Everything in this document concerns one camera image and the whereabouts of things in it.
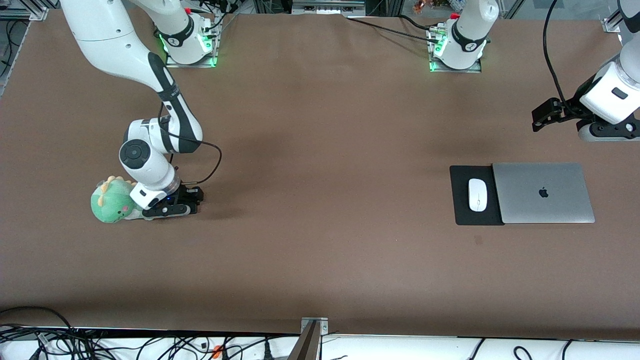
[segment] white mouse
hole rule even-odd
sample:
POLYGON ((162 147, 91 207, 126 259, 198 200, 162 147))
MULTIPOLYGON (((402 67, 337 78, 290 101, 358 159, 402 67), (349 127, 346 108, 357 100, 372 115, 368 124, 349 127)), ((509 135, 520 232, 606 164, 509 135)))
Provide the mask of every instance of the white mouse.
POLYGON ((478 213, 486 209, 486 184, 480 179, 469 179, 469 209, 478 213))

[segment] black cable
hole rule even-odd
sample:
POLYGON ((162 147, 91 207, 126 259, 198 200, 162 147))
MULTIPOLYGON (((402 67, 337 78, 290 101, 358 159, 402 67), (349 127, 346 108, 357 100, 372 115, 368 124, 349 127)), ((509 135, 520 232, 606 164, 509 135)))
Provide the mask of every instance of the black cable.
POLYGON ((248 349, 248 348, 250 348, 250 347, 254 347, 255 345, 258 345, 258 344, 263 343, 263 342, 265 342, 265 341, 269 341, 269 340, 273 340, 273 339, 277 339, 277 338, 285 338, 285 337, 288 337, 288 336, 291 336, 291 335, 277 335, 277 336, 270 336, 270 337, 268 337, 268 338, 264 338, 264 339, 262 339, 262 340, 256 341, 255 343, 249 344, 249 345, 247 345, 247 346, 245 346, 245 347, 241 348, 241 350, 240 350, 240 351, 238 351, 238 352, 234 353, 233 355, 229 356, 229 359, 228 359, 228 360, 231 360, 234 356, 236 356, 236 355, 238 355, 238 354, 242 354, 246 349, 248 349))
MULTIPOLYGON (((0 314, 9 312, 9 311, 17 311, 20 309, 48 309, 43 307, 16 307, 1 311, 0 314)), ((56 313, 52 309, 48 309, 47 311, 56 313)), ((36 352, 30 357, 30 360, 38 360, 41 354, 45 354, 45 357, 48 359, 49 355, 51 356, 70 356, 72 360, 120 360, 117 358, 111 351, 112 350, 138 350, 138 354, 136 359, 140 358, 140 355, 145 347, 157 343, 158 341, 165 338, 174 338, 174 336, 162 336, 151 338, 144 342, 139 347, 106 347, 100 344, 102 339, 90 339, 89 335, 91 331, 87 332, 83 329, 40 329, 40 328, 27 328, 22 327, 19 324, 2 324, 2 327, 10 327, 10 329, 0 331, 0 343, 4 343, 6 341, 12 341, 19 337, 25 336, 27 334, 32 334, 36 336, 36 340, 38 342, 38 348, 36 352), (56 347, 56 350, 47 349, 47 344, 55 341, 53 345, 56 347)), ((174 344, 168 348, 160 357, 161 359, 164 355, 168 354, 168 360, 175 359, 177 353, 180 350, 187 350, 194 354, 196 360, 205 360, 208 356, 212 354, 211 351, 211 341, 207 337, 207 346, 197 347, 192 342, 199 337, 199 334, 194 335, 193 337, 188 338, 177 338, 178 341, 174 340, 174 344)), ((227 343, 233 338, 225 338, 223 342, 223 348, 227 347, 227 343)), ((234 345, 228 348, 238 348, 239 351, 243 350, 239 345, 234 345)))
POLYGON ((222 14, 222 16, 220 17, 220 20, 218 20, 218 22, 217 22, 217 23, 213 24, 213 25, 212 25, 211 27, 209 27, 209 28, 205 28, 205 29, 204 29, 204 31, 209 31, 209 30, 211 30, 211 29, 215 29, 215 28, 216 28, 216 26, 218 26, 218 25, 220 25, 220 24, 222 23, 222 20, 224 20, 224 19, 225 19, 225 16, 227 16, 227 14, 228 14, 227 12, 225 12, 224 14, 222 14))
POLYGON ((9 38, 9 43, 16 45, 16 46, 20 46, 20 44, 13 42, 13 39, 11 37, 9 37, 9 34, 13 32, 13 28, 17 25, 17 24, 24 24, 25 26, 28 26, 28 23, 26 21, 20 21, 20 20, 16 20, 13 25, 11 25, 11 28, 9 29, 9 32, 7 32, 7 37, 9 38))
POLYGON ((10 307, 8 309, 4 309, 0 311, 0 315, 4 314, 4 313, 10 313, 12 311, 20 311, 20 310, 42 310, 42 311, 47 311, 49 313, 52 313, 53 315, 56 315, 60 320, 62 320, 63 323, 65 323, 65 325, 71 329, 72 326, 69 323, 69 321, 62 316, 62 314, 60 314, 59 312, 55 311, 54 309, 51 309, 49 307, 45 307, 45 306, 16 306, 16 307, 10 307))
POLYGON ((423 26, 423 25, 420 25, 417 22, 413 21, 413 19, 410 18, 409 16, 401 14, 401 15, 398 15, 398 17, 400 19, 404 19, 404 20, 407 20, 408 22, 411 22, 411 25, 415 26, 416 28, 422 29, 422 30, 428 30, 431 26, 438 25, 438 23, 436 22, 435 24, 432 24, 432 25, 423 26))
POLYGON ((244 353, 243 353, 244 349, 242 348, 242 346, 240 346, 240 345, 232 345, 232 346, 230 346, 230 347, 228 347, 228 348, 225 348, 225 352, 226 352, 228 349, 231 349, 231 348, 240 348, 240 350, 238 350, 237 352, 235 352, 235 353, 234 353, 234 355, 236 355, 236 354, 239 352, 239 353, 240 353, 240 360, 243 360, 243 358, 244 358, 244 353))
POLYGON ((564 108, 576 116, 573 110, 567 105, 566 99, 564 98, 564 93, 562 92, 562 88, 560 87, 560 82, 558 82, 558 76, 556 75, 556 71, 554 70, 553 65, 551 65, 551 59, 549 59, 549 52, 547 51, 547 28, 549 27, 549 20, 551 19, 551 13, 554 11, 556 7, 556 3, 558 0, 553 0, 551 5, 549 6, 549 11, 547 12, 547 18, 545 19, 545 25, 542 29, 542 51, 545 54, 545 61, 547 62, 547 67, 549 68, 549 72, 551 73, 551 77, 554 79, 554 85, 556 86, 556 90, 558 91, 558 96, 560 97, 560 101, 564 108))
POLYGON ((482 346, 482 343, 484 343, 485 340, 486 338, 480 339, 480 342, 478 343, 478 345, 476 345, 473 354, 471 354, 468 360, 474 360, 476 358, 476 355, 478 355, 478 351, 480 351, 480 346, 482 346))
POLYGON ((569 347, 569 345, 571 345, 571 343, 573 343, 573 340, 569 339, 569 341, 567 341, 566 344, 564 344, 564 346, 562 347, 562 360, 564 360, 564 357, 566 356, 566 349, 569 347))
POLYGON ((513 348, 513 356, 515 356, 516 359, 518 360, 525 360, 522 359, 519 355, 518 355, 518 350, 522 350, 524 351, 525 354, 527 354, 527 357, 529 357, 529 360, 533 360, 533 358, 531 357, 531 354, 529 353, 529 351, 527 349, 525 349, 524 347, 521 346, 517 346, 515 348, 513 348))
POLYGON ((370 22, 362 21, 362 20, 360 20, 360 19, 356 19, 356 18, 353 18, 353 17, 348 17, 347 19, 348 19, 348 20, 351 20, 351 21, 359 22, 359 23, 361 23, 361 24, 365 24, 365 25, 373 26, 374 28, 382 29, 382 30, 385 30, 385 31, 390 31, 390 32, 392 32, 392 33, 396 33, 396 34, 398 34, 398 35, 403 35, 403 36, 410 37, 410 38, 416 38, 416 39, 418 39, 418 40, 423 40, 423 41, 426 41, 426 42, 432 42, 432 43, 436 43, 436 42, 438 42, 437 40, 432 39, 432 38, 417 37, 417 36, 415 36, 415 35, 411 35, 411 34, 403 33, 402 31, 398 31, 398 30, 393 30, 393 29, 389 29, 389 28, 384 28, 383 26, 375 25, 375 24, 371 24, 370 22))
MULTIPOLYGON (((160 119, 160 116, 162 115, 162 110, 163 109, 164 109, 164 104, 161 103, 160 104, 160 110, 158 111, 158 119, 160 119)), ((174 138, 178 138, 178 139, 181 139, 181 140, 185 140, 185 141, 189 141, 189 142, 193 142, 193 143, 197 143, 197 144, 208 145, 208 146, 211 146, 212 148, 214 148, 214 149, 216 149, 218 151, 218 154, 219 154, 218 162, 216 163, 216 166, 213 168, 213 170, 211 170, 209 175, 207 175, 204 179, 202 179, 200 181, 195 181, 195 182, 185 181, 185 183, 193 184, 193 185, 202 184, 206 180, 209 180, 213 176, 213 174, 215 174, 215 172, 217 171, 218 167, 220 167, 220 163, 222 162, 222 149, 220 149, 220 147, 218 147, 216 144, 210 143, 210 142, 206 142, 206 141, 202 141, 202 140, 195 140, 195 139, 191 139, 191 138, 186 138, 184 136, 180 136, 180 135, 176 135, 176 134, 172 134, 169 131, 163 129, 162 127, 160 127, 160 130, 164 131, 169 136, 173 136, 174 138)))
POLYGON ((9 57, 7 57, 6 60, 2 60, 2 63, 4 64, 4 69, 2 70, 2 73, 0 73, 0 78, 11 67, 11 56, 13 54, 13 44, 11 41, 11 33, 9 32, 9 23, 10 21, 7 21, 6 25, 4 26, 4 30, 6 31, 6 38, 9 41, 9 57))

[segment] cable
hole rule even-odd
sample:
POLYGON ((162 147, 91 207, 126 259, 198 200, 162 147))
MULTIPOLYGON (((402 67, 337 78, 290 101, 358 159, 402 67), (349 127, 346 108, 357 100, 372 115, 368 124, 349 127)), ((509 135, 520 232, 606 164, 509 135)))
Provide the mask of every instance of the cable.
POLYGON ((549 27, 549 20, 551 19, 551 13, 554 11, 554 8, 556 7, 556 3, 558 2, 558 0, 553 0, 551 2, 551 5, 549 6, 549 11, 547 12, 547 18, 545 19, 545 25, 542 29, 542 51, 545 54, 545 61, 547 62, 547 67, 549 68, 549 72, 551 73, 551 77, 554 79, 554 85, 556 86, 556 90, 558 91, 558 96, 560 96, 560 101, 562 101, 562 105, 564 106, 564 108, 571 113, 572 115, 576 116, 576 114, 573 112, 573 110, 569 107, 569 105, 566 103, 566 99, 564 98, 564 94, 562 92, 562 88, 560 87, 560 82, 558 82, 558 76, 556 75, 556 72, 554 70, 553 65, 551 65, 551 59, 549 59, 549 52, 547 51, 547 28, 549 27))
POLYGON ((13 28, 17 24, 25 24, 26 25, 26 22, 16 20, 16 21, 13 22, 11 27, 9 27, 9 24, 11 24, 11 22, 7 21, 6 22, 6 26, 5 26, 6 39, 9 42, 9 57, 7 57, 6 60, 0 60, 0 62, 2 62, 4 64, 4 69, 2 70, 2 73, 0 73, 0 77, 2 77, 4 75, 4 73, 11 68, 11 65, 12 65, 13 61, 15 61, 15 59, 13 59, 13 61, 11 60, 11 57, 13 56, 13 46, 16 45, 17 47, 20 47, 20 44, 17 44, 15 42, 13 42, 13 39, 11 38, 11 34, 13 33, 13 28))
POLYGON ((234 356, 238 355, 238 354, 242 354, 246 349, 250 348, 250 347, 254 347, 255 345, 258 345, 259 343, 263 343, 265 341, 269 341, 269 340, 273 340, 273 339, 277 339, 277 338, 285 338, 288 337, 290 335, 277 335, 277 336, 270 336, 268 338, 264 338, 262 340, 256 341, 255 343, 249 344, 245 347, 243 347, 240 351, 234 353, 233 355, 229 356, 228 360, 231 360, 234 356))
POLYGON ((533 360, 533 358, 531 357, 531 354, 529 353, 529 351, 527 349, 525 349, 524 347, 521 346, 517 346, 515 348, 513 348, 513 356, 515 356, 516 359, 518 360, 525 360, 522 359, 519 355, 518 355, 518 350, 522 350, 524 351, 525 354, 527 354, 527 357, 529 357, 529 360, 533 360))
POLYGON ((562 360, 564 360, 564 357, 566 356, 566 349, 571 345, 571 343, 573 343, 573 339, 569 339, 569 341, 567 341, 562 347, 562 360))
POLYGON ((16 307, 10 307, 8 309, 4 309, 2 311, 0 311, 0 315, 4 314, 4 313, 10 313, 12 311, 20 311, 20 310, 42 310, 42 311, 47 311, 49 313, 52 313, 53 315, 56 315, 60 320, 62 320, 63 323, 65 323, 65 325, 71 330, 71 324, 69 323, 69 321, 62 316, 62 314, 60 314, 59 312, 55 311, 54 309, 51 309, 49 307, 44 307, 44 306, 16 306, 16 307))
MULTIPOLYGON (((161 103, 160 104, 160 110, 158 111, 158 119, 160 119, 160 116, 162 115, 162 110, 164 109, 164 104, 161 103)), ((213 174, 215 174, 216 170, 218 169, 218 167, 220 166, 220 163, 222 162, 222 149, 220 149, 220 147, 218 147, 216 144, 214 143, 210 143, 210 142, 206 142, 206 141, 202 141, 202 140, 195 140, 195 139, 190 139, 190 138, 186 138, 184 136, 180 136, 180 135, 176 135, 176 134, 172 134, 169 131, 163 129, 162 127, 160 127, 161 131, 164 131, 167 135, 169 136, 173 136, 174 138, 178 138, 181 140, 185 140, 185 141, 189 141, 189 142, 193 142, 193 143, 197 143, 197 144, 204 144, 204 145, 208 145, 211 146, 212 148, 216 149, 218 151, 218 162, 216 163, 216 166, 213 168, 213 170, 211 170, 211 172, 209 173, 209 175, 207 175, 204 179, 200 180, 200 181, 191 181, 191 182, 185 182, 185 185, 198 185, 198 184, 202 184, 204 183, 206 180, 209 180, 213 174)))
POLYGON ((398 17, 399 17, 400 19, 404 19, 404 20, 407 20, 408 22, 411 22, 411 25, 415 26, 416 28, 422 29, 422 30, 428 30, 431 26, 436 26, 436 25, 438 25, 438 23, 436 22, 435 24, 432 24, 432 25, 423 26, 423 25, 420 25, 420 24, 418 24, 417 22, 413 21, 413 19, 412 19, 412 18, 410 18, 409 16, 406 16, 406 15, 398 15, 398 17))
POLYGON ((426 41, 426 42, 432 42, 432 43, 436 43, 436 42, 438 42, 438 41, 437 41, 437 40, 435 40, 435 39, 423 38, 423 37, 417 37, 417 36, 415 36, 415 35, 411 35, 411 34, 403 33, 402 31, 397 31, 397 30, 393 30, 393 29, 389 29, 389 28, 384 28, 383 26, 375 25, 375 24, 371 24, 370 22, 365 22, 365 21, 362 21, 362 20, 359 20, 359 19, 355 19, 355 18, 352 18, 352 17, 348 17, 347 19, 348 19, 348 20, 351 20, 351 21, 359 22, 359 23, 361 23, 361 24, 365 24, 365 25, 373 26, 374 28, 382 29, 382 30, 385 30, 385 31, 390 31, 390 32, 392 32, 392 33, 396 33, 396 34, 403 35, 403 36, 406 36, 406 37, 416 38, 416 39, 418 39, 418 40, 423 40, 423 41, 426 41))
POLYGON ((211 29, 214 29, 216 26, 220 25, 222 23, 222 20, 225 19, 225 16, 227 16, 228 13, 224 13, 222 14, 222 16, 220 17, 220 20, 218 20, 217 23, 215 23, 214 25, 212 25, 210 28, 206 28, 205 31, 209 31, 211 29))
POLYGON ((476 345, 473 354, 471 354, 468 360, 474 360, 476 358, 476 355, 478 355, 478 351, 480 350, 480 346, 482 346, 482 343, 484 343, 485 340, 486 338, 480 339, 480 342, 478 343, 478 345, 476 345))

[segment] metal frame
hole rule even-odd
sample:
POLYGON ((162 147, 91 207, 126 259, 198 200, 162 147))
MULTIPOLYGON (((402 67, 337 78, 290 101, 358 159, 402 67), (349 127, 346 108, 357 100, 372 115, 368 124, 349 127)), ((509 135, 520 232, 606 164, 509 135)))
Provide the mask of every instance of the metal frame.
POLYGON ((318 360, 322 336, 329 333, 327 318, 302 318, 302 334, 287 360, 318 360))
POLYGON ((49 9, 60 8, 60 0, 18 0, 24 8, 8 8, 0 12, 0 20, 42 21, 49 9))
MULTIPOLYGON (((516 0, 516 2, 513 4, 513 6, 509 9, 509 11, 506 12, 506 14, 504 14, 504 16, 502 16, 503 19, 513 19, 513 17, 518 13, 518 11, 520 11, 520 8, 522 7, 522 4, 524 4, 526 0, 516 0)), ((504 2, 501 1, 500 4, 502 5, 502 8, 504 9, 504 2)))
POLYGON ((602 23, 602 29, 606 33, 619 33, 620 32, 620 23, 622 22, 622 14, 620 13, 620 9, 616 9, 616 11, 612 12, 611 15, 602 19, 600 22, 602 23))
POLYGON ((402 14, 404 0, 390 0, 387 7, 387 16, 398 16, 402 14))
POLYGON ((2 95, 4 94, 4 90, 5 90, 6 86, 7 86, 7 84, 9 83, 9 77, 11 76, 11 73, 13 72, 13 67, 15 66, 15 60, 20 55, 20 51, 22 50, 22 45, 24 44, 24 39, 27 38, 27 34, 29 33, 29 29, 31 29, 31 23, 30 22, 27 24, 27 28, 24 30, 24 35, 22 36, 22 40, 20 41, 20 46, 18 46, 18 49, 15 51, 15 55, 13 55, 13 61, 11 62, 11 66, 9 67, 9 70, 7 71, 7 73, 4 75, 4 80, 2 80, 2 82, 1 82, 1 85, 0 85, 0 98, 2 98, 2 95))
POLYGON ((291 13, 329 14, 339 13, 348 16, 366 16, 364 0, 293 0, 291 13))

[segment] wire bundle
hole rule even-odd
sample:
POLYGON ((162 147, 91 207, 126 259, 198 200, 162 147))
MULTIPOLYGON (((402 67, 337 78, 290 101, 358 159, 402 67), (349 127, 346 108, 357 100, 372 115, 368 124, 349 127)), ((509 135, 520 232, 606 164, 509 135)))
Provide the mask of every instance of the wire bundle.
POLYGON ((12 64, 12 59, 11 57, 13 56, 13 47, 17 46, 20 47, 20 44, 13 42, 13 38, 12 38, 12 33, 13 33, 13 28, 17 25, 17 24, 24 24, 25 26, 27 26, 27 22, 25 21, 13 21, 13 24, 11 21, 7 21, 6 25, 5 25, 5 30, 6 30, 6 39, 9 43, 9 56, 4 59, 4 60, 0 60, 1 63, 4 64, 4 69, 2 70, 2 73, 0 73, 0 77, 2 77, 4 75, 4 73, 6 73, 7 70, 9 70, 9 68, 11 67, 12 64))
POLYGON ((227 346, 233 337, 226 337, 222 346, 219 348, 211 348, 211 344, 208 337, 204 337, 204 332, 192 334, 192 336, 179 337, 179 336, 156 336, 150 338, 144 344, 139 347, 107 347, 100 342, 104 339, 101 338, 102 330, 94 329, 78 329, 71 326, 69 321, 62 316, 59 312, 42 306, 19 306, 12 307, 10 309, 0 311, 0 315, 13 311, 21 310, 41 310, 54 314, 64 324, 66 328, 40 328, 40 327, 26 327, 25 325, 15 323, 0 324, 0 327, 6 327, 6 330, 0 331, 0 345, 9 341, 17 340, 25 336, 35 336, 38 342, 38 348, 31 355, 29 360, 46 359, 49 360, 50 356, 70 356, 71 360, 129 360, 130 358, 118 357, 114 355, 117 350, 137 350, 136 359, 140 360, 140 357, 145 348, 149 345, 157 343, 163 339, 173 338, 173 344, 168 347, 157 360, 174 360, 175 356, 181 351, 187 351, 194 355, 195 360, 206 360, 212 358, 217 353, 223 353, 223 359, 230 360, 235 356, 240 355, 240 360, 243 358, 243 352, 260 343, 282 338, 289 335, 277 335, 269 336, 255 341, 245 347, 240 345, 227 346), (193 344, 198 338, 206 339, 206 347, 198 347, 193 344), (234 349, 235 352, 228 356, 227 351, 234 349))

